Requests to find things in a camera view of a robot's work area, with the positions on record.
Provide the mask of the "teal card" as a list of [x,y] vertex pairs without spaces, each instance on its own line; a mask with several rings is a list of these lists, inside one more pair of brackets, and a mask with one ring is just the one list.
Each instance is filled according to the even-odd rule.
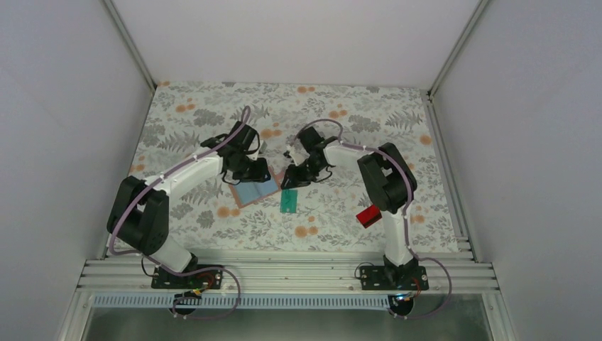
[[280,212],[294,214],[297,212],[298,191],[295,189],[284,189],[280,197]]

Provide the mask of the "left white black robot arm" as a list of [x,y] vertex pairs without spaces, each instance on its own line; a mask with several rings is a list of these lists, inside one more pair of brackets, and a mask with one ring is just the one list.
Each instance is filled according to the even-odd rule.
[[197,280],[197,258],[170,236],[170,205],[211,178],[224,180],[230,175],[235,183],[270,180],[267,161],[258,155],[260,148],[258,132],[237,121],[229,133],[201,142],[172,168],[146,179],[130,175],[122,180],[106,226],[109,250],[120,239],[170,269],[169,277],[177,286],[191,286]]

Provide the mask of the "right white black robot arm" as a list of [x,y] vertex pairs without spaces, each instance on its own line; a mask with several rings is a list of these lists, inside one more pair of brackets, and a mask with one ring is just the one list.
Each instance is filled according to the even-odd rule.
[[353,145],[335,136],[325,139],[311,126],[300,131],[297,138],[307,155],[287,147],[284,156],[292,163],[285,170],[281,188],[318,183],[320,173],[334,167],[359,172],[366,194],[381,213],[385,282],[394,289],[405,287],[419,265],[410,240],[410,208],[417,181],[397,147],[392,143],[378,148]]

